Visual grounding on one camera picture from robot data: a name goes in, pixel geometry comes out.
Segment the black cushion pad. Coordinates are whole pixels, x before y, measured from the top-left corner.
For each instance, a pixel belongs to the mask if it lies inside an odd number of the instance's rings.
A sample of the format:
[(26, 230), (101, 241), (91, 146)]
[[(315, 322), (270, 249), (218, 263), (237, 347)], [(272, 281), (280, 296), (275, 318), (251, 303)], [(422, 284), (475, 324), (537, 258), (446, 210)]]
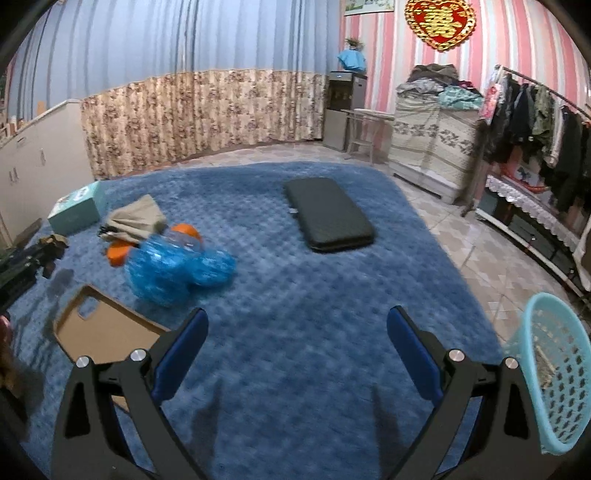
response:
[(358, 249), (374, 243), (376, 230), (363, 210), (334, 180), (298, 178), (283, 185), (308, 248), (317, 253)]

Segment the white cabinet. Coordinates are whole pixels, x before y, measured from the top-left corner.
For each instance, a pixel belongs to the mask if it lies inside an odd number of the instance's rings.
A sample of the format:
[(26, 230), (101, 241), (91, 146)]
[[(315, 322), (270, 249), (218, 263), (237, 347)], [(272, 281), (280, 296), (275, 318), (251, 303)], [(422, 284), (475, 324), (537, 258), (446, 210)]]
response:
[(59, 198), (93, 181), (81, 102), (66, 100), (1, 146), (1, 243), (17, 243)]

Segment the blue plastic bottle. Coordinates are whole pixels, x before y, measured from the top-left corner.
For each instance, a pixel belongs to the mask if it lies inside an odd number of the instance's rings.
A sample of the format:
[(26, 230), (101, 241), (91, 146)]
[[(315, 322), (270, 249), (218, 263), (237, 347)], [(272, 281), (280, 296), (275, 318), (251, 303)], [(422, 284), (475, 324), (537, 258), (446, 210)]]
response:
[(152, 234), (129, 251), (124, 270), (132, 292), (162, 307), (184, 304), (198, 289), (228, 284), (235, 257), (208, 249), (198, 238), (177, 231)]

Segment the orange round lid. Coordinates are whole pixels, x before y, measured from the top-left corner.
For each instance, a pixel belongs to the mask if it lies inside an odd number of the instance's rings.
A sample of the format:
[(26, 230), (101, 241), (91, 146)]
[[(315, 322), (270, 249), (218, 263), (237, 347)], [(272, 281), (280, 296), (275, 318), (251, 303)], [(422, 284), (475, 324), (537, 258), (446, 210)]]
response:
[(130, 251), (137, 245), (123, 240), (112, 241), (106, 250), (106, 257), (111, 267), (121, 267)]

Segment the blue plush rug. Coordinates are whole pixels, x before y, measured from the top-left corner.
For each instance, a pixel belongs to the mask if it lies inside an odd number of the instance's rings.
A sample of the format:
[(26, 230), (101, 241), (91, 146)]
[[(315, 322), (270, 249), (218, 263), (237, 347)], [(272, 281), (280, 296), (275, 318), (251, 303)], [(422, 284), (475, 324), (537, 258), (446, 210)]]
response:
[[(327, 177), (374, 225), (374, 244), (318, 254), (290, 215), (284, 184)], [(228, 251), (232, 282), (162, 308), (111, 267), (95, 228), (71, 236), (50, 279), (11, 308), (29, 415), (25, 452), (50, 469), (53, 430), (72, 365), (52, 326), (93, 285), (167, 328), (195, 307), (208, 337), (163, 410), (213, 479), (381, 479), (427, 420), (386, 328), (400, 305), (422, 329), (476, 361), (498, 363), (497, 335), (459, 270), (404, 193), (369, 167), (330, 163), (169, 169), (105, 184), (111, 208), (152, 196), (171, 223)]]

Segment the grey water dispenser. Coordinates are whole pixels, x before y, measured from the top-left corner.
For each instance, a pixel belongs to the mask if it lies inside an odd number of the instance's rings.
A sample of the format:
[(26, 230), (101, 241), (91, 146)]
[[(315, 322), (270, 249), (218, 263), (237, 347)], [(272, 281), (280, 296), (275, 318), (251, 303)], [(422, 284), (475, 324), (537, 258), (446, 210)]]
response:
[(365, 106), (367, 83), (367, 76), (359, 72), (329, 73), (322, 145), (333, 150), (346, 150), (349, 138), (349, 111)]

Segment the blue bag on dispenser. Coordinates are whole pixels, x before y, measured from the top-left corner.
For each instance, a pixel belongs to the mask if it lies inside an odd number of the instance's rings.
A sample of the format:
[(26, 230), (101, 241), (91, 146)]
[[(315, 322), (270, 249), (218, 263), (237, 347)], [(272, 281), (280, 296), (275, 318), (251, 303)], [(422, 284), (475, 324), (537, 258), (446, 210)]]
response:
[(339, 52), (339, 66), (342, 70), (365, 74), (367, 62), (363, 53), (355, 49), (346, 49)]

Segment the landscape wall picture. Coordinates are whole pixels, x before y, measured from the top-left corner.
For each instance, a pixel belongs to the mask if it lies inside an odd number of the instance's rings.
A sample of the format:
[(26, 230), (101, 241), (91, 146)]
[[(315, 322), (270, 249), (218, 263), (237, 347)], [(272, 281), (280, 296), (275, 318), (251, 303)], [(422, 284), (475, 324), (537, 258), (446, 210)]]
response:
[(394, 0), (346, 0), (345, 16), (393, 12)]

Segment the teal cardboard box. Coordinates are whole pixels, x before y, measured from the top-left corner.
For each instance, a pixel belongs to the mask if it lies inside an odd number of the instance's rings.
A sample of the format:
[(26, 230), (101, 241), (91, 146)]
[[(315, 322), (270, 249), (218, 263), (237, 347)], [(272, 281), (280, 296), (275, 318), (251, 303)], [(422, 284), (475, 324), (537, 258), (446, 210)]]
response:
[(60, 198), (47, 220), (54, 233), (68, 236), (99, 222), (105, 210), (105, 182), (95, 181)]

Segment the red heart wall decoration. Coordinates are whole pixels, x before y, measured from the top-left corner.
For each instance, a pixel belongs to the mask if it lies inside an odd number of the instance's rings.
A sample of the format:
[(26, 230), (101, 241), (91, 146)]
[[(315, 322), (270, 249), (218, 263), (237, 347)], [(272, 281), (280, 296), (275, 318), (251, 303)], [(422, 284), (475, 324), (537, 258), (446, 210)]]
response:
[(411, 30), (438, 52), (452, 50), (475, 31), (477, 16), (468, 1), (408, 1), (405, 19)]

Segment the pile of folded clothes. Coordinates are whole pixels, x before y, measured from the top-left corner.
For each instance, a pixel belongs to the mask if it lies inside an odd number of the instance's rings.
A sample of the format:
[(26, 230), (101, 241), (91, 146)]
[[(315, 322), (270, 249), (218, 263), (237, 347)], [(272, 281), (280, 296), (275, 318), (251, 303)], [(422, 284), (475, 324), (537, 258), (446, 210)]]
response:
[(408, 79), (397, 87), (401, 98), (437, 101), (446, 109), (479, 110), (484, 97), (470, 82), (459, 78), (453, 64), (416, 65)]

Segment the orange fruit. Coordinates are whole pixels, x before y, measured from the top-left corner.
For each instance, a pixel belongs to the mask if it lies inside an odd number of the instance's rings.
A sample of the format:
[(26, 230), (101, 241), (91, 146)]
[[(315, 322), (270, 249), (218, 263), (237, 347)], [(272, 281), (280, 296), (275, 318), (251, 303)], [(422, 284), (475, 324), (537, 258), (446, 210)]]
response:
[(179, 242), (183, 243), (200, 243), (202, 238), (197, 231), (197, 228), (190, 224), (180, 223), (172, 226), (169, 229), (169, 235)]

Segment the light blue plastic basket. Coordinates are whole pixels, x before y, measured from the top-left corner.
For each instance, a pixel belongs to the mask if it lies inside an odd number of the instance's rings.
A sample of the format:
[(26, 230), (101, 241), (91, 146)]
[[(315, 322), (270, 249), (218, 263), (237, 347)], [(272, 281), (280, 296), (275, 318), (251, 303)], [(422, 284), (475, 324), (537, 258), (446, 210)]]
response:
[(541, 450), (572, 450), (590, 424), (590, 339), (572, 308), (549, 293), (532, 296), (504, 353), (525, 377)]

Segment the brown cardboard sheet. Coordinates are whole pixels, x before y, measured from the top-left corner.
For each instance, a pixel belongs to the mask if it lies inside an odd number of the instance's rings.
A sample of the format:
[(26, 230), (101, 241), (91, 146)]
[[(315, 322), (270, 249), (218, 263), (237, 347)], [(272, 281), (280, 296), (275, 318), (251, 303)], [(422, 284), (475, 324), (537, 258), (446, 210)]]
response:
[(70, 360), (87, 356), (96, 364), (149, 350), (167, 332), (91, 285), (83, 286), (53, 323), (54, 336)]

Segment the beige crumpled cloth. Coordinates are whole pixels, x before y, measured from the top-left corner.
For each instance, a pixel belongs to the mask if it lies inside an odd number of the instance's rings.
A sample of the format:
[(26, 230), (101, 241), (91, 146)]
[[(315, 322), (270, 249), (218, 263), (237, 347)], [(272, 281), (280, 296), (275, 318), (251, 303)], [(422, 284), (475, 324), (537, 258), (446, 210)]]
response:
[(107, 242), (124, 241), (139, 245), (153, 234), (162, 233), (167, 219), (151, 195), (110, 212), (100, 226), (98, 237)]

